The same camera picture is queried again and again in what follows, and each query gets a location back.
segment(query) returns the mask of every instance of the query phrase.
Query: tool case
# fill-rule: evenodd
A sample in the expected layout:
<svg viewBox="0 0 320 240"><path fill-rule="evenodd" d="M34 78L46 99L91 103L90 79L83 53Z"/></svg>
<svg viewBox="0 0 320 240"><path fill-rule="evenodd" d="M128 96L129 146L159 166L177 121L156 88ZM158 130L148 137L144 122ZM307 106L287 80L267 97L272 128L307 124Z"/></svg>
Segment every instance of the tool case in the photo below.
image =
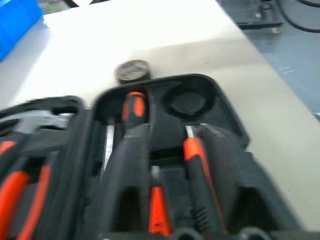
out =
<svg viewBox="0 0 320 240"><path fill-rule="evenodd" d="M123 105L131 92L147 96L148 115L145 124L125 129ZM59 152L31 235L19 237L40 185L39 167L30 172L3 240L320 239L320 233L301 229L268 175L246 151L245 129L208 76L189 74L118 86L102 92L90 110L77 96L32 100L0 112L1 141L17 124L11 121L3 127L1 119L35 110L73 115L65 130L38 130L14 153L15 159L39 159ZM102 176L110 118L115 121L113 151ZM207 211L195 211L201 199L193 197L186 172L186 126L198 126L223 219L222 234L206 229ZM171 236L148 233L151 166L160 167ZM11 171L8 167L0 176L2 183Z"/></svg>

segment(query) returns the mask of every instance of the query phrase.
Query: tool set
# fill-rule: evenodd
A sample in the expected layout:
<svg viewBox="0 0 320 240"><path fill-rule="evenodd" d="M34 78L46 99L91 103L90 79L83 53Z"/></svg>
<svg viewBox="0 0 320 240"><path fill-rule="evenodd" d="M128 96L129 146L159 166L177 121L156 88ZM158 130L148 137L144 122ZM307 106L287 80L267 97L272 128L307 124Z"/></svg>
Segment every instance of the tool set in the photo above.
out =
<svg viewBox="0 0 320 240"><path fill-rule="evenodd" d="M90 110L74 96L5 109L0 240L319 239L248 143L200 74L126 83Z"/></svg>

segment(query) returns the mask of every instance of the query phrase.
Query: cart wheel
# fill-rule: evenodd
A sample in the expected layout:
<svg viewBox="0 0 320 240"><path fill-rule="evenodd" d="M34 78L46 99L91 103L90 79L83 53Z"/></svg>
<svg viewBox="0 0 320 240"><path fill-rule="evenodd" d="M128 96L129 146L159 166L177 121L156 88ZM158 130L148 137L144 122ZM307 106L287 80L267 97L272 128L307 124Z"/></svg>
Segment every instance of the cart wheel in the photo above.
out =
<svg viewBox="0 0 320 240"><path fill-rule="evenodd" d="M282 33L282 27L281 26L272 27L271 31L273 34L280 34Z"/></svg>

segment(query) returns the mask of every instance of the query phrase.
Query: hammer head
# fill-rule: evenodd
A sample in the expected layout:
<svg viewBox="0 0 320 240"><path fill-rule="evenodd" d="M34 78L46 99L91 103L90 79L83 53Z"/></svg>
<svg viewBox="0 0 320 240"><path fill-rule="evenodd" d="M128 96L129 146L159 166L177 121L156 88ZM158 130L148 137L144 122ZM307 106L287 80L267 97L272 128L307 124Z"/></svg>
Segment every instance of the hammer head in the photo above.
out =
<svg viewBox="0 0 320 240"><path fill-rule="evenodd" d="M42 127L65 129L72 114L54 115L48 110L31 110L17 113L0 119L0 126L8 121L18 120L13 131L23 134L32 134Z"/></svg>

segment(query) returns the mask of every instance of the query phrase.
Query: orange pliers handle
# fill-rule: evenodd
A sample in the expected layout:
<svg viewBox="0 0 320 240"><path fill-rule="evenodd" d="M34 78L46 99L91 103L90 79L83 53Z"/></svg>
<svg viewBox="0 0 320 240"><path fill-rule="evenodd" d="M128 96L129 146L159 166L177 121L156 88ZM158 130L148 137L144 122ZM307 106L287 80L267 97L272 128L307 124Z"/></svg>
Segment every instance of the orange pliers handle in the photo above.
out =
<svg viewBox="0 0 320 240"><path fill-rule="evenodd" d="M41 168L38 187L31 208L16 240L30 240L36 228L45 203L52 165L56 161L57 155L53 155L53 153L57 152L50 153ZM14 166L13 172L7 176L0 187L0 240L6 240L16 205L30 179L30 175L24 170L28 161L29 159L27 157L20 158Z"/></svg>

